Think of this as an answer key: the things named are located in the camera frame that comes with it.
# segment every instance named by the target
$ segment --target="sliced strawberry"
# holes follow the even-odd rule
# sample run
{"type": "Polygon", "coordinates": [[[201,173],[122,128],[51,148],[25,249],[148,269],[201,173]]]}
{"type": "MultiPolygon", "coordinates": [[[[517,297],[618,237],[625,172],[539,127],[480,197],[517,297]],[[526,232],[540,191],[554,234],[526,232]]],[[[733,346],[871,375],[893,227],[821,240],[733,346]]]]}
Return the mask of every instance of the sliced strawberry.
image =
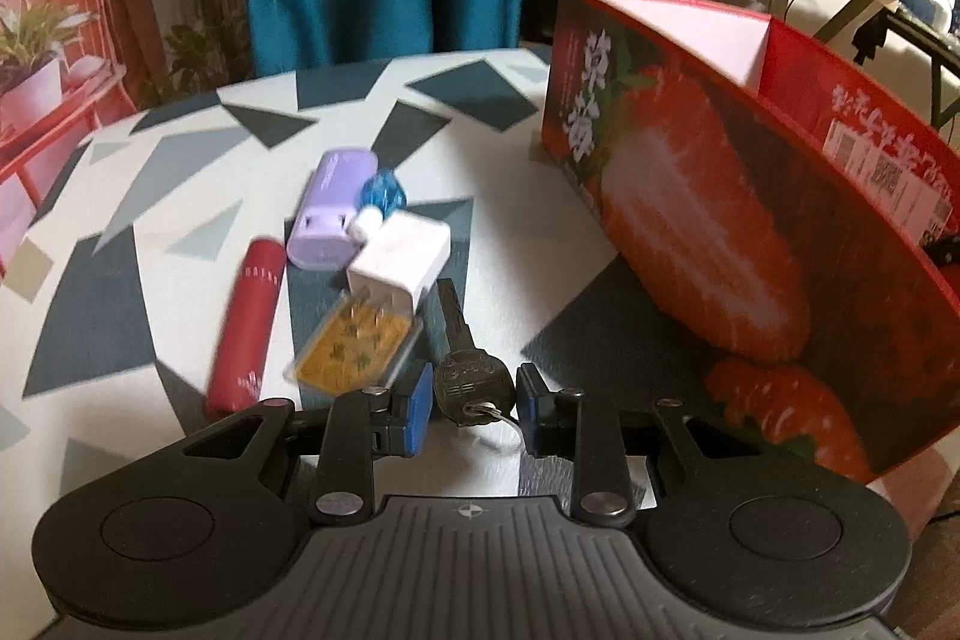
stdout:
{"type": "Polygon", "coordinates": [[[756,366],[736,357],[721,360],[704,380],[715,402],[726,405],[731,426],[748,419],[768,442],[811,437],[816,463],[868,483],[874,472],[843,403],[825,384],[797,365],[756,366]]]}
{"type": "Polygon", "coordinates": [[[643,74],[656,87],[613,108],[608,235],[656,304],[696,335],[759,362],[797,357],[810,328],[802,273],[717,111],[676,64],[643,74]]]}

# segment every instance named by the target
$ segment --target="strawberry box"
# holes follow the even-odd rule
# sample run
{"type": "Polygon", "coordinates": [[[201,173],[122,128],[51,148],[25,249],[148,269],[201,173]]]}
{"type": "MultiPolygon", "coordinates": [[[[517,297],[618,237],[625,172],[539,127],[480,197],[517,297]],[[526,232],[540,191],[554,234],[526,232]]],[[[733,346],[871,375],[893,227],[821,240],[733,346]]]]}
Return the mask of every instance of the strawberry box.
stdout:
{"type": "Polygon", "coordinates": [[[560,0],[541,130],[729,423],[870,483],[923,528],[956,472],[960,299],[923,244],[960,160],[781,20],[560,0]]]}

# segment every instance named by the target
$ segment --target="white cap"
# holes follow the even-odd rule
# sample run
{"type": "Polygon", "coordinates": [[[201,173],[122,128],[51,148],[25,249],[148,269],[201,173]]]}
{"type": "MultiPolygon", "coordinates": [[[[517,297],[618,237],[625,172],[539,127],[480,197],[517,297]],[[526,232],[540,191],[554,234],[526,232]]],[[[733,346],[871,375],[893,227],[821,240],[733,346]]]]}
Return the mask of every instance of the white cap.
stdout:
{"type": "Polygon", "coordinates": [[[347,237],[357,244],[367,244],[383,225],[383,213],[371,204],[353,216],[347,225],[347,237]]]}

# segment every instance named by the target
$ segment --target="screw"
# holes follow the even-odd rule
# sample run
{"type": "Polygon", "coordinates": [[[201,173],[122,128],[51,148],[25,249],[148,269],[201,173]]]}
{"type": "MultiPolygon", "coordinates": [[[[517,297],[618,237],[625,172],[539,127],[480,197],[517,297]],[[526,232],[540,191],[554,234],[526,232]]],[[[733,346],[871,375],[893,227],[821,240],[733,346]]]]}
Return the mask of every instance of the screw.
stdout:
{"type": "Polygon", "coordinates": [[[592,515],[616,515],[627,509],[627,500],[611,491],[594,491],[580,500],[580,506],[592,515]]]}
{"type": "Polygon", "coordinates": [[[352,491],[331,491],[317,500],[317,509],[326,515],[353,515],[363,509],[363,499],[352,491]]]}

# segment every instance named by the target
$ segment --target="purple device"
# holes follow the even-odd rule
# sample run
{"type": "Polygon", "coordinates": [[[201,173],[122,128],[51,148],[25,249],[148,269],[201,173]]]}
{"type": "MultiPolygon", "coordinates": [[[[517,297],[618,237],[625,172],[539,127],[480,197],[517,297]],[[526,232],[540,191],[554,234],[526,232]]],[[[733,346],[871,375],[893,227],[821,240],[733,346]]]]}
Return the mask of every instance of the purple device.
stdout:
{"type": "Polygon", "coordinates": [[[376,175],[376,153],[359,148],[328,150],[306,187],[287,242],[287,257],[308,271],[341,269],[360,249],[347,225],[360,208],[363,184],[376,175]]]}

